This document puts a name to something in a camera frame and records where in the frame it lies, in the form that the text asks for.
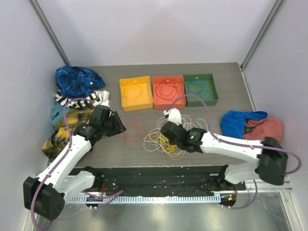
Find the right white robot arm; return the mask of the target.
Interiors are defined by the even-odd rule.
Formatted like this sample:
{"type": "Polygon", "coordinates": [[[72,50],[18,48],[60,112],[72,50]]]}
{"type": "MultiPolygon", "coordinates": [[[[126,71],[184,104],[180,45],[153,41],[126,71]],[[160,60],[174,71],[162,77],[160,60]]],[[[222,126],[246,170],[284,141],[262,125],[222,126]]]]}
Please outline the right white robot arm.
{"type": "Polygon", "coordinates": [[[272,137],[264,141],[241,140],[211,134],[202,128],[186,130],[182,125],[166,122],[161,133],[171,145],[189,153],[212,153],[243,160],[239,165],[228,165],[217,178],[223,190],[246,180],[261,179],[272,185],[283,185],[288,155],[272,137]]]}

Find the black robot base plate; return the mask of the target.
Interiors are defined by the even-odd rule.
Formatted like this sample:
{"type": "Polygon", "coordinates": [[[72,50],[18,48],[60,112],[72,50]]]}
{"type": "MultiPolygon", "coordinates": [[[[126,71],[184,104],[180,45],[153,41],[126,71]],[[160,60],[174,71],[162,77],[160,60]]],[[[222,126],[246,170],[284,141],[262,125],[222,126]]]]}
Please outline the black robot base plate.
{"type": "Polygon", "coordinates": [[[129,197],[186,197],[246,190],[243,182],[233,185],[224,180],[225,169],[226,166],[83,168],[99,178],[88,191],[107,195],[121,191],[122,196],[129,197]]]}

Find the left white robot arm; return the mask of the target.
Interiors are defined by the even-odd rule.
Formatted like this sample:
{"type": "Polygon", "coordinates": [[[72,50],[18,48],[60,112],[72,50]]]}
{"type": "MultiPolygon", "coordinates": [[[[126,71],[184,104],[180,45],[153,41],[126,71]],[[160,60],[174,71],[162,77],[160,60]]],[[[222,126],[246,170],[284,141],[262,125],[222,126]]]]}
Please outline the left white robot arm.
{"type": "Polygon", "coordinates": [[[126,131],[118,112],[109,106],[99,105],[87,124],[78,125],[67,146],[37,177],[28,177],[23,184],[24,206],[31,217],[40,215],[55,220],[64,205],[86,189],[97,192],[103,185],[102,172],[92,167],[83,168],[76,176],[67,179],[80,159],[102,137],[112,137],[126,131]]]}

